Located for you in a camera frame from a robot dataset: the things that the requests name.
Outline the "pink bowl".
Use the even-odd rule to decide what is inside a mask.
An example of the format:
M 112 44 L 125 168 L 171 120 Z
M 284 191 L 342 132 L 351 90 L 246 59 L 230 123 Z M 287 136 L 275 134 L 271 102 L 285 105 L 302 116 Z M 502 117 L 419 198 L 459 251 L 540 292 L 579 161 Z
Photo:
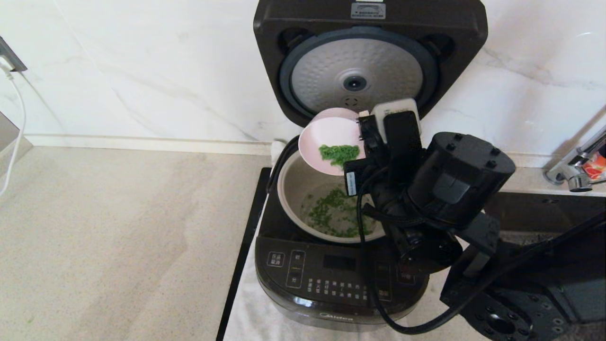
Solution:
M 344 175 L 343 167 L 323 160 L 320 147 L 350 145 L 359 148 L 356 159 L 365 158 L 360 136 L 359 114 L 346 108 L 329 108 L 318 113 L 299 136 L 298 150 L 303 160 L 314 170 L 332 176 Z

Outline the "black rice cooker lid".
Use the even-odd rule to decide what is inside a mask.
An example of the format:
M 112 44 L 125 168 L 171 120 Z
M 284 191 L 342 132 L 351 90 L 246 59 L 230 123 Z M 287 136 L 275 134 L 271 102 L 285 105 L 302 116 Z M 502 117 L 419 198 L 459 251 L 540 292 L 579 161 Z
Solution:
M 485 45 L 482 0 L 259 0 L 253 32 L 282 114 L 306 126 L 316 110 L 294 94 L 297 60 L 340 38 L 382 40 L 408 50 L 424 71 L 415 95 L 424 118 Z

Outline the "white inner pot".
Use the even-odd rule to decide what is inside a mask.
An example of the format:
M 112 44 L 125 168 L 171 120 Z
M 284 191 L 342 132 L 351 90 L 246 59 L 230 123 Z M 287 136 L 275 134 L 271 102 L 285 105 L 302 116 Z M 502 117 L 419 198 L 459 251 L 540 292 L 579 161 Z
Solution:
M 276 190 L 286 216 L 299 230 L 325 242 L 360 242 L 357 197 L 348 195 L 342 176 L 314 170 L 297 148 L 284 160 Z

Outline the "black rice cooker body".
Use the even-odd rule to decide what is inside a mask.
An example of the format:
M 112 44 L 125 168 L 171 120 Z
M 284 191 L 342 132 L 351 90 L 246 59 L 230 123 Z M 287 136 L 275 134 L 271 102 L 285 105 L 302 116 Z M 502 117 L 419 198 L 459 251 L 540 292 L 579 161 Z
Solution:
M 381 304 L 393 320 L 402 319 L 426 291 L 428 276 L 411 276 L 397 268 L 378 222 L 364 218 L 363 258 L 359 243 L 322 241 L 299 230 L 286 216 L 276 182 L 284 160 L 297 145 L 297 138 L 286 143 L 267 184 L 266 215 L 255 242 L 260 287 L 278 310 L 295 322 L 343 332 L 370 332 L 387 323 L 365 284 L 365 261 L 373 265 Z

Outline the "chopped green vegetables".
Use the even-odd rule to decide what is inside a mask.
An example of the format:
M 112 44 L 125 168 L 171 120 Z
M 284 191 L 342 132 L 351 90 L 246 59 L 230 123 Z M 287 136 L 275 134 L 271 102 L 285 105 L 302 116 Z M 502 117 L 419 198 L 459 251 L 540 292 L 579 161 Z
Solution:
M 353 161 L 360 149 L 352 145 L 321 145 L 323 161 L 343 170 L 344 162 Z M 303 220 L 312 229 L 338 238 L 358 238 L 356 198 L 348 196 L 340 184 L 322 185 L 305 197 L 301 205 Z

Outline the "white towel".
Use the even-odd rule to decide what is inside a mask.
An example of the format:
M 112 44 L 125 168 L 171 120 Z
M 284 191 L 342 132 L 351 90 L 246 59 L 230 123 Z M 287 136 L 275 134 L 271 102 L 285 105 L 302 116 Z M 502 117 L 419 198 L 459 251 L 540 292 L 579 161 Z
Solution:
M 480 336 L 459 316 L 433 332 L 412 336 L 398 334 L 388 327 L 370 332 L 340 332 L 288 319 L 264 293 L 256 277 L 255 241 L 266 205 L 267 199 L 223 341 L 480 341 Z

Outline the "chrome faucet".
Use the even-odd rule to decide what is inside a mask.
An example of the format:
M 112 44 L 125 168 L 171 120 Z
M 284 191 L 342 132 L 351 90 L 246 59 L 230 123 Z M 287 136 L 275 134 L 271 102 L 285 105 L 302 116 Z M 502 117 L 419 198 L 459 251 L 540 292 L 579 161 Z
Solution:
M 593 186 L 606 183 L 606 170 L 602 171 L 597 179 L 585 169 L 594 157 L 599 155 L 602 147 L 606 147 L 606 126 L 595 133 L 588 142 L 580 147 L 571 149 L 565 157 L 554 166 L 543 172 L 546 181 L 556 186 L 567 184 L 573 193 L 589 192 Z

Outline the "grey metal panel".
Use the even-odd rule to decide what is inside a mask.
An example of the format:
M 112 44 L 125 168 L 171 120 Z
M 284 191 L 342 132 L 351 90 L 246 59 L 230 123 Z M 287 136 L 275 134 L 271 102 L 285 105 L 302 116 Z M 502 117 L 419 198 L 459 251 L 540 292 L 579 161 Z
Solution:
M 6 175 L 9 167 L 9 162 L 12 158 L 14 147 L 17 145 L 17 137 L 20 130 L 15 126 L 2 112 L 0 112 L 0 179 Z M 21 160 L 26 153 L 33 148 L 24 137 L 18 148 L 15 162 Z

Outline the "dark wall socket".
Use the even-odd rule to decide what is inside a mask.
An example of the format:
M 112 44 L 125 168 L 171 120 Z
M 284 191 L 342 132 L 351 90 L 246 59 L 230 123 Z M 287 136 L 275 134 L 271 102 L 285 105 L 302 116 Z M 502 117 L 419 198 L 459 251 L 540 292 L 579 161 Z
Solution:
M 28 67 L 15 54 L 2 36 L 0 36 L 0 68 L 8 72 L 28 71 Z

